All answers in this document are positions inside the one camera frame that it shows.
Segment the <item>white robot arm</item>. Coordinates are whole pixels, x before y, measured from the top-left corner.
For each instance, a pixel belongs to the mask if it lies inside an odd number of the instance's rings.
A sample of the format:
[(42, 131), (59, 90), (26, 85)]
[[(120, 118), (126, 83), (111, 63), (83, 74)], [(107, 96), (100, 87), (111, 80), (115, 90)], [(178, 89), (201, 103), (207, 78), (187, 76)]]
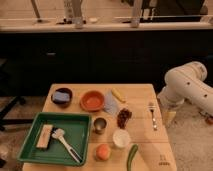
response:
[(204, 82), (206, 77), (207, 69), (198, 61), (186, 63), (166, 72), (165, 86), (157, 95), (165, 126), (170, 125), (176, 110), (186, 99), (200, 109), (200, 113), (206, 117), (209, 124), (213, 124), (213, 87)]

